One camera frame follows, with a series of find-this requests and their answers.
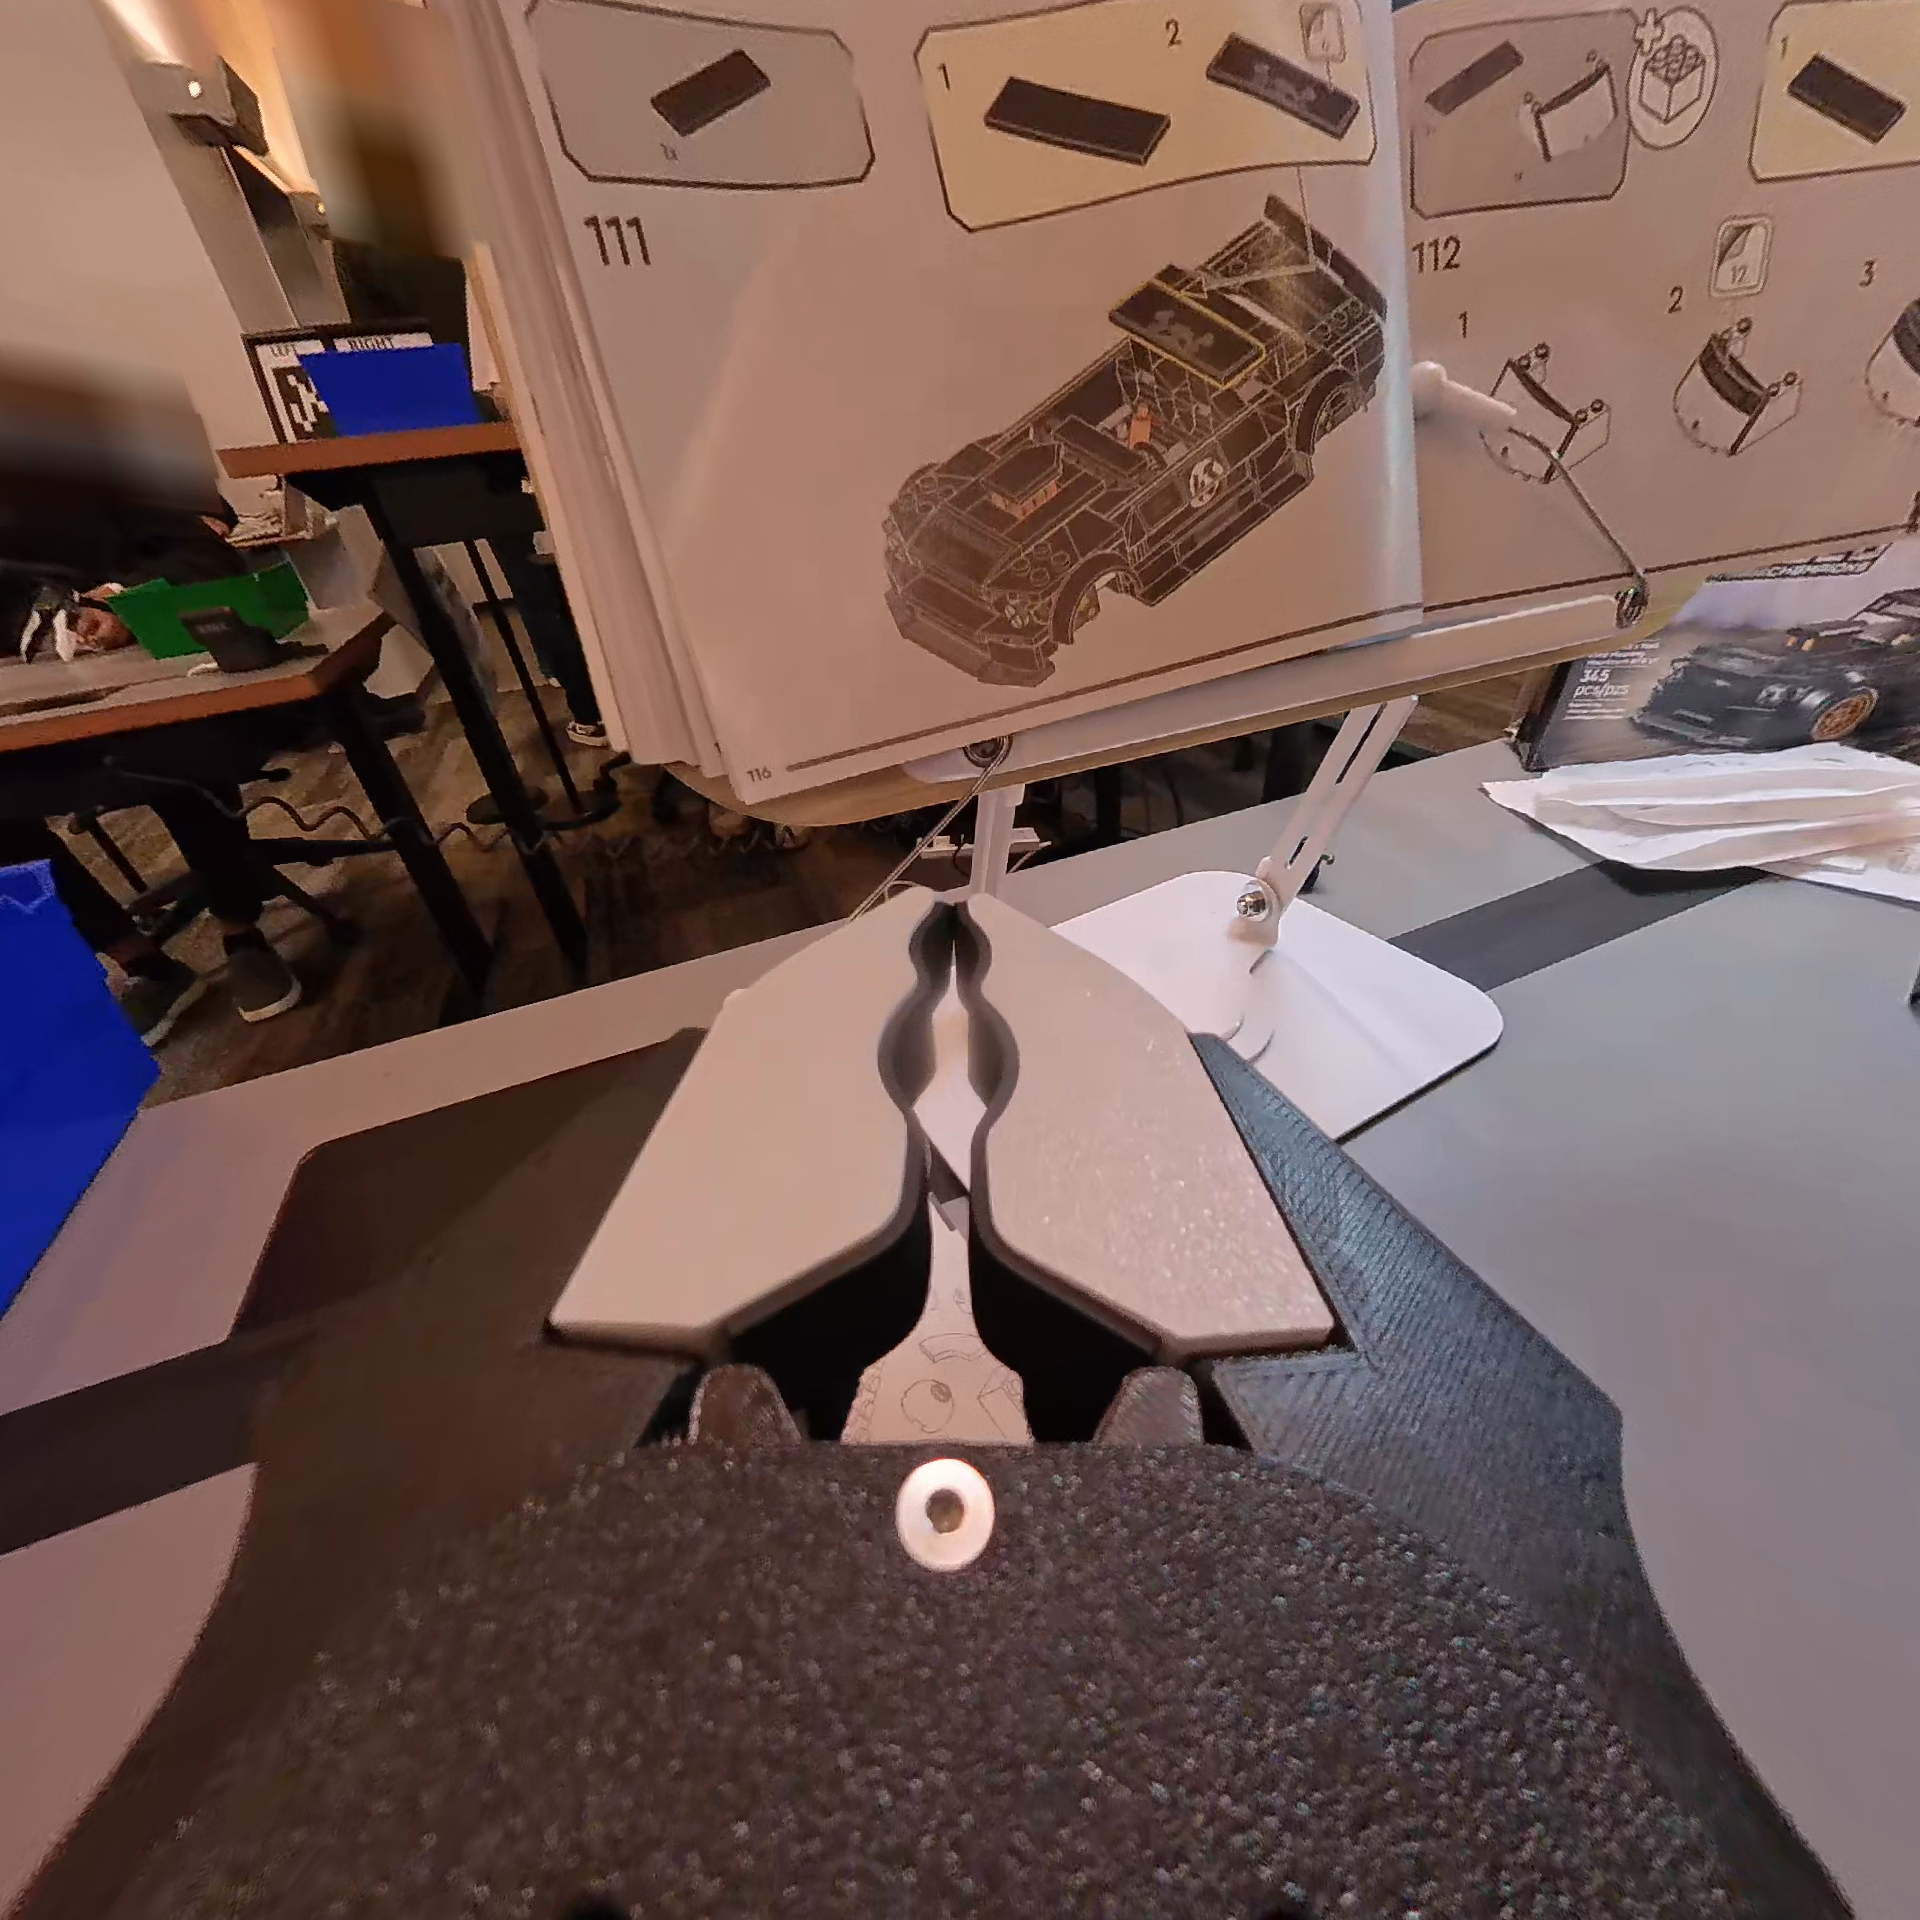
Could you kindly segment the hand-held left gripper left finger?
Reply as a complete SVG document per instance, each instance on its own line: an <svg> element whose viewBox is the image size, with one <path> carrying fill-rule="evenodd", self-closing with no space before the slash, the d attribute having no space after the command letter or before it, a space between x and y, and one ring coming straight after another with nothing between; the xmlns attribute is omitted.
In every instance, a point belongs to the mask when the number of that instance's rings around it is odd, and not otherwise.
<svg viewBox="0 0 1920 1920"><path fill-rule="evenodd" d="M897 1246L922 1215L915 1105L951 968L954 909L910 885L729 991L544 1329L727 1352Z"/></svg>

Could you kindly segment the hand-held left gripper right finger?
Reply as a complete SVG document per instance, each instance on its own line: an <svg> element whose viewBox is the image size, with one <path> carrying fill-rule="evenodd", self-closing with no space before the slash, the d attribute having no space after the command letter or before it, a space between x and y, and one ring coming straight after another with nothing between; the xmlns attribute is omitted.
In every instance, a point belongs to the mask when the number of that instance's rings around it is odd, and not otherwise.
<svg viewBox="0 0 1920 1920"><path fill-rule="evenodd" d="M986 1252L1153 1363L1336 1337L1189 1031L1005 899L958 909L972 1202Z"/></svg>

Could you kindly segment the white book stand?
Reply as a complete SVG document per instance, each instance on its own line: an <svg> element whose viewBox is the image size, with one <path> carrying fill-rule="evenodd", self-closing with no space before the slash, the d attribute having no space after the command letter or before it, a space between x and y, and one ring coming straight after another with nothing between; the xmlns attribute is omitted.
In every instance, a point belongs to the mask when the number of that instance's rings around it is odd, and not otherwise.
<svg viewBox="0 0 1920 1920"><path fill-rule="evenodd" d="M783 801L721 800L754 818L855 824L922 805L947 789L951 814L974 801L967 889L995 895L1011 863L1019 784L1228 740L1256 725L1310 725L1341 711L1327 755L1253 875L1162 879L1077 916L1063 935L1146 987L1189 1035L1228 1043L1317 1131L1356 1134L1486 1054L1502 1021L1486 991L1310 909L1301 899L1306 879L1332 855L1344 814L1422 693L1599 652L1606 641L1636 631L1650 605L1643 565L1586 505L1566 457L1520 427L1512 400L1461 385L1435 361L1411 366L1406 400L1419 426L1482 427L1534 445L1552 482L1611 550L1624 583L1359 641L1024 732L991 725L967 750L910 755L897 770Z"/></svg>

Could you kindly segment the lego instruction booklet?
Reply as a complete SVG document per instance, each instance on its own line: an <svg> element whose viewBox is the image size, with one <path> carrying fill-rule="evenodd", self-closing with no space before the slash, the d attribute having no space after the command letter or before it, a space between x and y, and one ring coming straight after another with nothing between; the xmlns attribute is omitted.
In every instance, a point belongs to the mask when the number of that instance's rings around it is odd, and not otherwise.
<svg viewBox="0 0 1920 1920"><path fill-rule="evenodd" d="M742 801L1915 527L1915 5L437 5L614 732Z"/></svg>

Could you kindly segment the lego set box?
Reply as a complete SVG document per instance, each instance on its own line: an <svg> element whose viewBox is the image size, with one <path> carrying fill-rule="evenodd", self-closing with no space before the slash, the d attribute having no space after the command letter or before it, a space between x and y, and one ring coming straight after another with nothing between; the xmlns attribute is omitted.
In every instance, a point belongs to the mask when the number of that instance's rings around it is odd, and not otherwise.
<svg viewBox="0 0 1920 1920"><path fill-rule="evenodd" d="M1520 770L1833 743L1915 760L1915 590L1798 583L1798 601L1813 611L1680 618L1557 665L1515 725Z"/></svg>

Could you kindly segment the crumpled white paper bag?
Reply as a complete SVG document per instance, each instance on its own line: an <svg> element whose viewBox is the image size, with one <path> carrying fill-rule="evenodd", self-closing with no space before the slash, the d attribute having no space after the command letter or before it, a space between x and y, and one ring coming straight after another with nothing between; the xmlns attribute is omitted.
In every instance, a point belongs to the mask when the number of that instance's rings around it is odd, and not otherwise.
<svg viewBox="0 0 1920 1920"><path fill-rule="evenodd" d="M1482 795L1595 863L1643 875L1802 879L1920 899L1920 772L1846 743L1561 767Z"/></svg>

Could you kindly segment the blue plastic bin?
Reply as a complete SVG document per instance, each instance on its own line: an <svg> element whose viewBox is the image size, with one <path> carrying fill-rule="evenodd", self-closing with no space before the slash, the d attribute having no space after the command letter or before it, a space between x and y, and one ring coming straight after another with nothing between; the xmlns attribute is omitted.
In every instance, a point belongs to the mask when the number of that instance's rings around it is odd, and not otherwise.
<svg viewBox="0 0 1920 1920"><path fill-rule="evenodd" d="M462 346L301 352L333 439L482 426Z"/></svg>
<svg viewBox="0 0 1920 1920"><path fill-rule="evenodd" d="M127 1138L154 1059L44 863L0 875L0 1312Z"/></svg>

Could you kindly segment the wooden edged table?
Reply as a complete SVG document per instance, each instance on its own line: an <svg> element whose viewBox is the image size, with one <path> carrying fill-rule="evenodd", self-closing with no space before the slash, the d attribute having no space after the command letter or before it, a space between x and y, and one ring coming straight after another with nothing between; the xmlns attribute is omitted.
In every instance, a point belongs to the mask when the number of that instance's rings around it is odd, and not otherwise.
<svg viewBox="0 0 1920 1920"><path fill-rule="evenodd" d="M100 760L100 777L129 780L123 743L145 732L205 728L247 714L308 714L348 755L348 770L377 814L377 831L356 855L400 855L443 954L456 987L443 996L439 1021L482 1012L493 987L493 943L469 914L437 831L427 826L389 743L356 706L356 690L377 665L389 612L377 601L310 612L289 633L289 655L250 669L217 674L187 662L145 662L127 647L118 655L4 665L4 770L15 755L84 750Z"/></svg>
<svg viewBox="0 0 1920 1920"><path fill-rule="evenodd" d="M479 669L453 631L453 618L431 596L418 550L450 544L493 544L541 534L541 510L517 427L503 420L389 427L369 439L333 439L299 445L228 445L214 453L230 482L280 478L308 502L341 515L365 510L393 579L411 611L411 633L439 674L439 690L462 725L468 750L500 824L517 851L520 875L535 885L541 922L564 954L577 987L586 985L586 927L557 868L550 838L536 818L517 755L493 714Z"/></svg>

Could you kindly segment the green box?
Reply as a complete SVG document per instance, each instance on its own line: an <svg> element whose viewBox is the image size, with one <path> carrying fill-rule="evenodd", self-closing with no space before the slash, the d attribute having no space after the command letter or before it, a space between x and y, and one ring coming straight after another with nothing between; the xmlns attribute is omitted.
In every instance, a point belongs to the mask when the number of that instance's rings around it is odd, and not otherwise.
<svg viewBox="0 0 1920 1920"><path fill-rule="evenodd" d="M235 621L285 641L310 618L310 596L292 565L270 565L205 583L134 583L114 594L106 611L150 662L186 662L205 652L196 631L187 631L201 612L228 611Z"/></svg>

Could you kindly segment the black and white tag sign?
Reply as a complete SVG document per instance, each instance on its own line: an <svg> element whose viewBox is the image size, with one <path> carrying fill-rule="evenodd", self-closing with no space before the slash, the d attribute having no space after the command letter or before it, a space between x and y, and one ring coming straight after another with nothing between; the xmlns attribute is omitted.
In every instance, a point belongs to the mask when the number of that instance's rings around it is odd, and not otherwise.
<svg viewBox="0 0 1920 1920"><path fill-rule="evenodd" d="M431 332L418 321L400 323L310 323L242 332L255 391L270 409L275 445L333 443L335 420L301 369L308 352L383 352L383 348L427 348Z"/></svg>

